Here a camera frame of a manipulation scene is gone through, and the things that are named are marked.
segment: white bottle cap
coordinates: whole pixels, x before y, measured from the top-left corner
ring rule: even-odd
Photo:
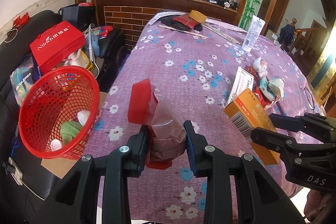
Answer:
[[[58,139],[54,139],[51,141],[50,143],[50,148],[52,151],[56,151],[56,150],[59,150],[63,147],[63,144],[60,140]]]

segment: purple floral tablecloth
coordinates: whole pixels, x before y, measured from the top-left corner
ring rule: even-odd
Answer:
[[[204,135],[209,144],[230,155],[251,153],[256,156],[243,135],[223,113],[223,107],[238,66],[245,68],[245,65],[253,65],[259,56],[268,63],[268,78],[282,78],[285,82],[283,100],[268,113],[293,117],[314,112],[311,106],[314,108],[315,104],[310,101],[306,78],[292,59],[265,37],[260,36],[254,49],[247,53],[208,29],[200,32],[207,37],[203,39],[197,31],[190,35],[161,28],[159,24],[156,22],[144,28],[106,98],[85,153],[94,157],[107,155],[125,145],[130,135],[138,133],[140,126],[127,121],[129,98],[134,83],[150,78],[157,88],[164,90],[180,119],[191,120],[196,133]],[[246,35],[234,31],[234,26],[232,30],[214,27],[241,42]],[[299,143],[317,142],[304,133],[279,132],[295,137]],[[286,181],[286,169],[282,162],[265,168],[288,195],[294,195],[301,189]],[[233,217],[237,218],[233,180],[231,188]],[[99,206],[102,189],[103,183],[100,185]],[[128,193],[132,219],[186,224],[203,221],[206,179],[193,177],[186,153],[175,159],[173,166],[167,170],[145,168],[140,178],[129,178]]]

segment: barcode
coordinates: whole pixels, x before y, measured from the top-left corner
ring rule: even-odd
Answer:
[[[250,138],[253,128],[240,112],[232,116],[231,120],[245,138]]]

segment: red mesh basket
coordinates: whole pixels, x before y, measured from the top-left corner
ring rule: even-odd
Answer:
[[[39,158],[79,159],[98,114],[99,96],[98,83],[88,70],[78,66],[52,70],[32,86],[23,101],[19,115],[22,142]],[[76,121],[81,110],[90,111],[85,126],[70,143],[52,151],[51,141],[62,141],[61,124]]]

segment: power cord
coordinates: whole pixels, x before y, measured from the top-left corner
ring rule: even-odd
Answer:
[[[26,186],[27,189],[28,189],[29,191],[31,191],[34,195],[36,195],[39,199],[45,201],[44,198],[41,198],[41,197],[40,197],[38,194],[36,194],[32,189],[30,189],[30,188],[26,185],[26,183],[22,182],[22,184],[23,184],[24,186]]]

